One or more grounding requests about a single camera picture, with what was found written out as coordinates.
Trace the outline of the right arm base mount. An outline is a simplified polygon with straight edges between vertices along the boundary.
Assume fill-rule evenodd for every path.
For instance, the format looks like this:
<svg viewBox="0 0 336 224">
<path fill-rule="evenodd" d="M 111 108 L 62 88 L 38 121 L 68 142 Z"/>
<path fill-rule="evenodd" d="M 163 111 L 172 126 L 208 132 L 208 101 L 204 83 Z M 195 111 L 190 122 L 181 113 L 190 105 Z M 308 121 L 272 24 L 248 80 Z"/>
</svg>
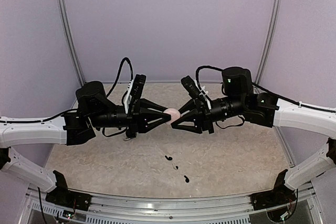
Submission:
<svg viewBox="0 0 336 224">
<path fill-rule="evenodd" d="M 254 193 L 250 196 L 254 211 L 290 203 L 296 201 L 296 193 L 273 192 L 272 190 Z"/>
</svg>

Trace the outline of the pink earbud charging case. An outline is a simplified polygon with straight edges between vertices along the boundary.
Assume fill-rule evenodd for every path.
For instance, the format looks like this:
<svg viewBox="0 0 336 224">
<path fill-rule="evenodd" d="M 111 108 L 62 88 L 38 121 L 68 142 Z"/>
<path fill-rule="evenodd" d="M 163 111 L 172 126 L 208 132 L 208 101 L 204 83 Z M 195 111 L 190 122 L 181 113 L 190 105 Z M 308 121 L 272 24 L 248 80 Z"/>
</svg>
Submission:
<svg viewBox="0 0 336 224">
<path fill-rule="evenodd" d="M 168 108 L 165 111 L 163 111 L 165 114 L 169 114 L 171 116 L 171 119 L 167 121 L 165 124 L 170 125 L 176 120 L 178 120 L 181 117 L 180 112 L 177 109 L 174 108 Z"/>
</svg>

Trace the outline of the aluminium corner post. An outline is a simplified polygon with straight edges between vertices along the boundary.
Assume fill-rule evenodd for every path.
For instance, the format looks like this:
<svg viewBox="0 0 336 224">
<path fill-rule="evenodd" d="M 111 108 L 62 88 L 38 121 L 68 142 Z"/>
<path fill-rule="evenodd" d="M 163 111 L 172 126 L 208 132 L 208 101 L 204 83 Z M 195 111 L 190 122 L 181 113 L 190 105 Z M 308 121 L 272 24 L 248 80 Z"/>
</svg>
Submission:
<svg viewBox="0 0 336 224">
<path fill-rule="evenodd" d="M 79 84 L 83 86 L 86 83 L 86 81 L 85 81 L 84 74 L 82 72 L 79 58 L 77 56 L 77 52 L 75 49 L 74 39 L 72 36 L 70 22 L 69 22 L 69 18 L 67 15 L 66 1 L 57 0 L 57 4 L 58 4 L 59 12 L 60 12 L 60 18 L 61 18 L 62 27 L 63 27 L 64 34 L 65 34 L 66 43 L 68 45 L 68 49 L 70 53 L 70 58 L 71 58 L 72 64 L 75 69 L 75 74 L 76 74 Z"/>
<path fill-rule="evenodd" d="M 263 46 L 262 54 L 261 54 L 261 59 L 258 65 L 257 69 L 257 75 L 255 78 L 255 82 L 257 84 L 261 83 L 262 77 L 264 75 L 264 72 L 266 70 L 266 65 L 267 61 L 269 58 L 271 46 L 272 46 L 272 41 L 274 38 L 274 34 L 276 31 L 276 25 L 277 25 L 277 20 L 279 16 L 279 11 L 281 7 L 281 0 L 273 0 L 272 4 L 272 10 L 271 10 L 271 15 L 270 15 L 270 21 L 267 29 L 267 34 L 266 34 L 266 40 Z"/>
</svg>

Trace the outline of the left aluminium corner post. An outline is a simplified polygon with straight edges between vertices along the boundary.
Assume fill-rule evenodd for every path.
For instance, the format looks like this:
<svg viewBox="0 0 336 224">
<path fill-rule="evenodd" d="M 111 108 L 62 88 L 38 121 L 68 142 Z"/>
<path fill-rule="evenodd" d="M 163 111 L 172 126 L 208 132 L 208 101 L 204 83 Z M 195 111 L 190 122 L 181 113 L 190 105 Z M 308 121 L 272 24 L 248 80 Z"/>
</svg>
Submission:
<svg viewBox="0 0 336 224">
<path fill-rule="evenodd" d="M 86 81 L 85 81 L 84 74 L 82 72 L 79 58 L 77 56 L 77 52 L 75 49 L 74 39 L 72 36 L 70 22 L 69 22 L 69 18 L 67 15 L 66 1 L 57 0 L 57 4 L 58 4 L 59 12 L 60 12 L 60 18 L 61 18 L 62 27 L 63 27 L 64 34 L 65 34 L 66 43 L 68 45 L 68 49 L 70 53 L 70 58 L 71 58 L 72 64 L 75 69 L 75 74 L 76 74 L 79 84 L 83 86 L 86 83 Z"/>
</svg>

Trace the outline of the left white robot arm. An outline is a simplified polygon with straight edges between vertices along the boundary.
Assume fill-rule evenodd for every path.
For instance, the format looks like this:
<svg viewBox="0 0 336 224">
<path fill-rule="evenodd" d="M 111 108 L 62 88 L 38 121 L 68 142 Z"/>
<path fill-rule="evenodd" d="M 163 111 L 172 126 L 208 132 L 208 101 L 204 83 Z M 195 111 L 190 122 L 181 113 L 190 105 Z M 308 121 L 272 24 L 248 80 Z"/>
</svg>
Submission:
<svg viewBox="0 0 336 224">
<path fill-rule="evenodd" d="M 14 146 L 24 144 L 82 145 L 95 138 L 100 128 L 125 128 L 128 137 L 148 131 L 168 122 L 166 108 L 141 97 L 144 76 L 131 81 L 124 105 L 116 105 L 107 98 L 100 81 L 91 81 L 76 91 L 77 109 L 68 110 L 48 119 L 16 120 L 1 118 L 1 171 L 19 177 L 52 193 L 60 204 L 73 201 L 64 175 L 50 172 L 30 160 L 20 157 Z"/>
</svg>

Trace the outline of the black earbud lower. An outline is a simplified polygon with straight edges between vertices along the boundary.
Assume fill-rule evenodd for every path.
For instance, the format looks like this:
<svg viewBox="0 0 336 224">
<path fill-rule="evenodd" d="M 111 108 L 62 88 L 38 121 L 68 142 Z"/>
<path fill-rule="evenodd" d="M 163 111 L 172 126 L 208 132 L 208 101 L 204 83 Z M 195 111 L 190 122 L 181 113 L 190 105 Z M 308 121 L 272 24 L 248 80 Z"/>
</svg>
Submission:
<svg viewBox="0 0 336 224">
<path fill-rule="evenodd" d="M 184 178 L 185 178 L 185 182 L 186 182 L 186 183 L 189 183 L 189 182 L 190 182 L 190 179 L 189 179 L 186 175 L 184 175 Z"/>
</svg>

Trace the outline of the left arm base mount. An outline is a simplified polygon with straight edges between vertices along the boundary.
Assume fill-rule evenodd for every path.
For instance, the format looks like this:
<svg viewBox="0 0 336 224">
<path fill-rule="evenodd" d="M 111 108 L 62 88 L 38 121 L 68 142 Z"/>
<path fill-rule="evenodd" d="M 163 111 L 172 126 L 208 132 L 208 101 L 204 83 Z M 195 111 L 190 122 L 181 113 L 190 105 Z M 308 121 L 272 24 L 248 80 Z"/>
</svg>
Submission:
<svg viewBox="0 0 336 224">
<path fill-rule="evenodd" d="M 71 208 L 73 210 L 88 211 L 92 196 L 77 191 L 54 189 L 47 193 L 45 200 L 55 205 Z"/>
</svg>

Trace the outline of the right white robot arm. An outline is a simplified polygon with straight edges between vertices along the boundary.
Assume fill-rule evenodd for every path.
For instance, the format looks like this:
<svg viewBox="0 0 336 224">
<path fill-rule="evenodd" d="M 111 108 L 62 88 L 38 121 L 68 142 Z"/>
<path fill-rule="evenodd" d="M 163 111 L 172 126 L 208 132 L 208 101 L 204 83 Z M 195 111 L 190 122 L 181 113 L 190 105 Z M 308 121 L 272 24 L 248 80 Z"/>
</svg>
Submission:
<svg viewBox="0 0 336 224">
<path fill-rule="evenodd" d="M 221 70 L 224 97 L 211 100 L 199 83 L 202 69 L 196 69 L 195 80 L 190 76 L 181 80 L 191 100 L 180 108 L 181 117 L 172 122 L 172 128 L 198 134 L 213 133 L 218 121 L 238 116 L 243 122 L 265 127 L 290 127 L 328 137 L 315 154 L 278 175 L 274 189 L 268 194 L 273 205 L 287 199 L 289 191 L 335 168 L 335 109 L 296 102 L 266 89 L 256 94 L 254 88 L 257 85 L 252 82 L 250 70 L 242 67 Z"/>
</svg>

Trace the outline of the right aluminium corner post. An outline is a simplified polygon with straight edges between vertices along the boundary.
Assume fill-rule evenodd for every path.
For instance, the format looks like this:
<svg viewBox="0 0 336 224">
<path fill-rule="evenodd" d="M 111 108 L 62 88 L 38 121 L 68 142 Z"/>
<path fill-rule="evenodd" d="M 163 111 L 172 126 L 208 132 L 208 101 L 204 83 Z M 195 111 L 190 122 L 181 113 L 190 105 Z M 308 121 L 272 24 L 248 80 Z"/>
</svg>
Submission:
<svg viewBox="0 0 336 224">
<path fill-rule="evenodd" d="M 261 59 L 258 65 L 257 69 L 257 75 L 255 78 L 255 82 L 257 84 L 261 83 L 262 77 L 264 75 L 264 72 L 266 70 L 266 65 L 267 61 L 269 58 L 271 46 L 272 46 L 272 41 L 274 38 L 274 34 L 276 31 L 276 25 L 277 25 L 277 20 L 279 16 L 279 11 L 281 7 L 281 0 L 273 0 L 272 4 L 272 10 L 271 10 L 271 15 L 270 15 L 270 21 L 267 29 L 267 34 L 266 34 L 266 40 L 263 46 L 262 54 L 261 54 Z"/>
</svg>

